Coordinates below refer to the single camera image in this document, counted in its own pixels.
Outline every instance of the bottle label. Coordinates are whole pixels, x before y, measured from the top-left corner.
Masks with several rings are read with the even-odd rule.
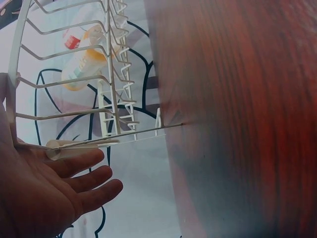
[[[67,48],[69,49],[75,49],[78,48],[79,43],[80,43],[80,39],[74,37],[73,35],[71,35],[68,30],[65,32],[64,38],[67,39],[67,41],[65,42],[65,45]]]

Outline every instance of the plastic bottle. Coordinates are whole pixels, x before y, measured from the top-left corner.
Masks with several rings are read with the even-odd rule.
[[[79,47],[86,47],[92,45],[102,45],[106,48],[106,37],[99,25],[88,30],[80,42]],[[117,52],[120,47],[112,41],[112,46]],[[62,80],[69,80],[74,78],[82,78],[92,75],[97,75],[103,67],[106,66],[106,57],[101,49],[88,49],[85,51],[76,52],[73,58],[68,62],[61,73]],[[71,91],[78,91],[87,86],[88,81],[74,82],[64,84],[64,86]]]
[[[103,24],[105,23],[105,15],[99,4],[85,4],[79,9],[78,13],[73,18],[71,25],[92,20],[99,20]],[[63,34],[65,46],[71,50],[77,48],[79,46],[80,40],[89,28],[91,28],[91,25],[67,29]]]

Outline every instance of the wooden surface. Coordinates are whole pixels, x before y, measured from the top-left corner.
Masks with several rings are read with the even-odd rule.
[[[145,3],[183,237],[317,237],[317,1]]]

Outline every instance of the hand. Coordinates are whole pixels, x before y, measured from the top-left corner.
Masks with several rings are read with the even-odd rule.
[[[0,97],[5,98],[6,74],[0,74]],[[44,151],[15,149],[9,123],[0,105],[0,237],[52,238],[84,213],[114,199],[121,181],[108,166],[72,178],[103,158],[101,150],[50,161]]]

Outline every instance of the dish rack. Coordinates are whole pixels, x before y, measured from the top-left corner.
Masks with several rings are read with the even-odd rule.
[[[133,100],[132,90],[131,87],[134,84],[134,81],[130,79],[130,72],[129,68],[131,63],[128,59],[128,50],[129,47],[126,45],[126,35],[128,31],[126,29],[118,28],[114,17],[118,15],[120,17],[125,17],[124,9],[127,7],[127,4],[123,2],[123,0],[88,0],[83,1],[75,4],[71,4],[65,7],[61,7],[58,9],[54,9],[51,11],[47,11],[39,2],[38,0],[34,0],[34,3],[39,7],[39,9],[45,14],[54,14],[58,11],[63,11],[68,8],[77,7],[80,5],[91,4],[91,3],[98,3],[101,6],[103,13],[105,14],[106,23],[103,24],[99,20],[92,20],[92,21],[85,21],[74,25],[69,25],[65,27],[61,27],[58,29],[50,30],[43,32],[41,31],[34,22],[32,22],[28,18],[28,12],[30,8],[32,0],[25,0],[23,2],[21,12],[17,21],[17,27],[14,35],[14,40],[12,44],[12,50],[10,55],[9,61],[9,71],[8,71],[8,90],[7,90],[7,98],[6,98],[6,112],[10,124],[10,130],[12,134],[12,140],[15,147],[30,147],[36,149],[44,149],[47,152],[47,155],[51,159],[59,159],[67,156],[72,156],[76,153],[85,153],[87,150],[96,147],[107,147],[110,145],[114,145],[120,143],[118,140],[119,137],[125,135],[134,135],[134,141],[138,140],[138,133],[154,131],[153,137],[158,136],[158,129],[178,126],[164,126],[161,117],[160,117],[160,109],[158,108],[157,117],[156,117],[156,124],[155,127],[146,130],[137,130],[137,125],[140,123],[139,121],[135,121],[134,115],[134,108],[133,105],[136,103]],[[49,35],[55,32],[65,31],[70,28],[74,27],[81,27],[87,26],[91,24],[97,24],[101,27],[105,37],[106,37],[106,45],[91,45],[86,47],[79,47],[72,50],[66,50],[62,52],[58,52],[48,56],[38,56],[32,50],[27,48],[27,46],[22,44],[22,36],[25,24],[29,24],[32,28],[36,30],[36,32],[40,35]],[[116,38],[113,32],[113,28],[116,30],[121,30],[124,32],[119,38]],[[115,39],[115,43],[117,46],[120,46],[119,51],[115,51],[113,45],[111,44],[111,40]],[[85,51],[88,49],[99,49],[102,51],[103,55],[107,60],[107,75],[91,75],[82,78],[74,78],[65,81],[53,82],[53,83],[46,83],[43,85],[36,85],[29,80],[22,78],[18,71],[18,60],[20,50],[23,49],[28,54],[36,58],[37,60],[48,60],[51,58],[55,58],[58,56],[71,54],[79,51]],[[113,61],[116,63],[121,64],[120,71],[116,70],[113,66]],[[50,115],[45,117],[36,117],[26,114],[21,114],[16,112],[16,88],[18,83],[25,83],[29,86],[33,87],[34,89],[40,88],[49,88],[54,87],[57,85],[63,85],[68,83],[74,82],[82,82],[88,80],[96,80],[98,85],[98,102],[99,108],[97,109],[90,109],[90,110],[83,110],[83,111],[76,111],[71,113],[62,113],[56,115]],[[109,104],[105,104],[104,102],[104,95],[105,93],[110,93],[111,102]],[[118,105],[124,105],[125,109],[128,112],[128,115],[120,116],[118,114]],[[52,140],[46,146],[42,145],[33,145],[27,144],[23,142],[19,142],[17,138],[17,131],[16,131],[16,118],[25,118],[31,120],[49,120],[54,118],[61,118],[61,117],[68,117],[68,116],[76,116],[76,115],[88,115],[99,113],[100,116],[100,123],[102,129],[102,138],[95,139],[95,140],[88,140],[88,141],[59,141],[59,140]],[[107,124],[113,121],[114,125],[114,132],[109,132],[107,130]],[[120,123],[125,124],[130,129],[129,131],[123,131],[120,127]]]

